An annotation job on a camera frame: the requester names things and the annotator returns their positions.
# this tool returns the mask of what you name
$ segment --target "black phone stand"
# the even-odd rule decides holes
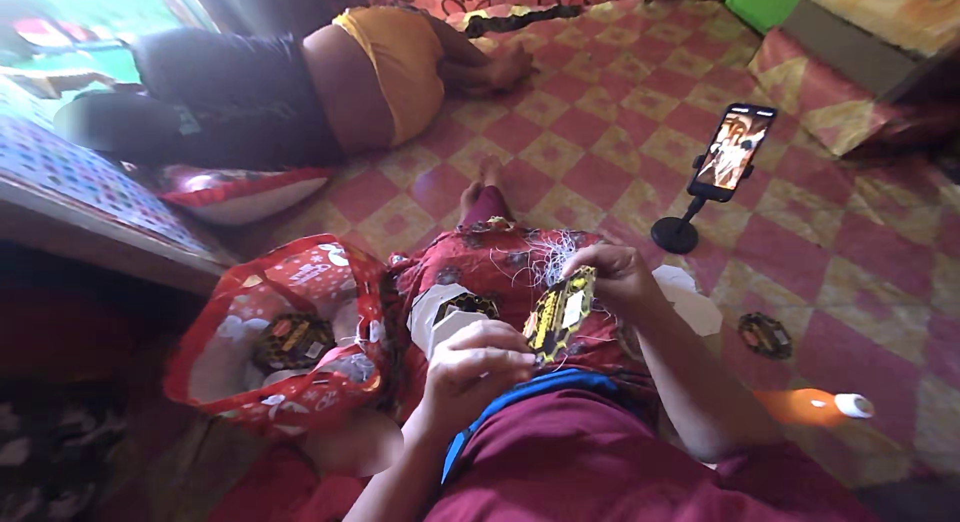
[[[700,167],[704,164],[705,158],[704,156],[698,156],[697,160],[693,161],[694,169],[699,171]],[[748,179],[753,169],[754,167],[752,165],[747,166],[741,179]],[[657,246],[660,246],[671,254],[689,254],[697,247],[697,242],[700,240],[700,235],[697,234],[697,228],[693,227],[690,219],[693,218],[694,214],[700,212],[700,209],[706,204],[706,197],[700,195],[693,196],[693,201],[691,201],[690,206],[686,208],[686,214],[683,215],[683,218],[667,216],[666,218],[657,220],[656,223],[654,223],[654,227],[650,228],[650,238],[654,240]]]

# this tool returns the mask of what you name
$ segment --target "red pillowcase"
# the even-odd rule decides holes
[[[160,198],[212,224],[239,226],[294,206],[331,173],[318,167],[264,172],[172,165],[163,170],[163,189],[169,191]]]

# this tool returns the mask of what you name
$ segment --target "pink pants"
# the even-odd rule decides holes
[[[470,226],[476,222],[486,222],[494,216],[502,216],[510,221],[514,221],[514,218],[510,215],[510,209],[507,207],[507,202],[503,199],[503,194],[500,193],[499,188],[496,186],[487,186],[480,190],[477,202],[473,204],[473,207],[466,214],[466,218],[463,219],[462,224],[464,226]]]

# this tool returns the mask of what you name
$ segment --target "hand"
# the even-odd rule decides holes
[[[446,444],[494,398],[529,380],[534,359],[523,334],[502,321],[462,328],[434,348],[416,408],[422,433]]]
[[[596,267],[596,297],[617,316],[645,319],[656,317],[665,308],[672,309],[637,249],[611,244],[587,246],[566,261],[562,274],[570,276],[584,265]]]

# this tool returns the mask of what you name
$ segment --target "maroon shirt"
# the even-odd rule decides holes
[[[426,520],[875,522],[793,443],[750,449],[716,471],[582,390],[486,420]]]

